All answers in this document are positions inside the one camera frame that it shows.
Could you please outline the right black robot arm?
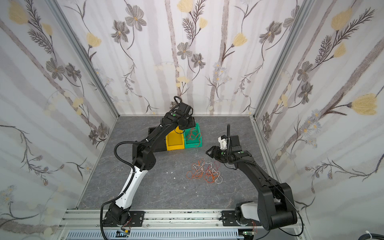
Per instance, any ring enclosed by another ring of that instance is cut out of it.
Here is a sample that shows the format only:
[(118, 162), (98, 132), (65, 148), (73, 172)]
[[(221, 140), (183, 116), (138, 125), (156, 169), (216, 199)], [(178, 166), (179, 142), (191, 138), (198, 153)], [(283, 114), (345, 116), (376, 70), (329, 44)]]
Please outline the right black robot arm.
[(226, 135), (219, 137), (218, 141), (219, 146), (212, 146), (206, 155), (228, 169), (243, 172), (258, 192), (256, 203), (242, 202), (233, 211), (222, 211), (219, 220), (223, 226), (259, 225), (269, 232), (283, 230), (302, 220), (294, 204), (291, 187), (272, 178), (256, 163), (249, 151), (242, 149), (239, 137), (231, 135), (230, 125), (227, 125)]

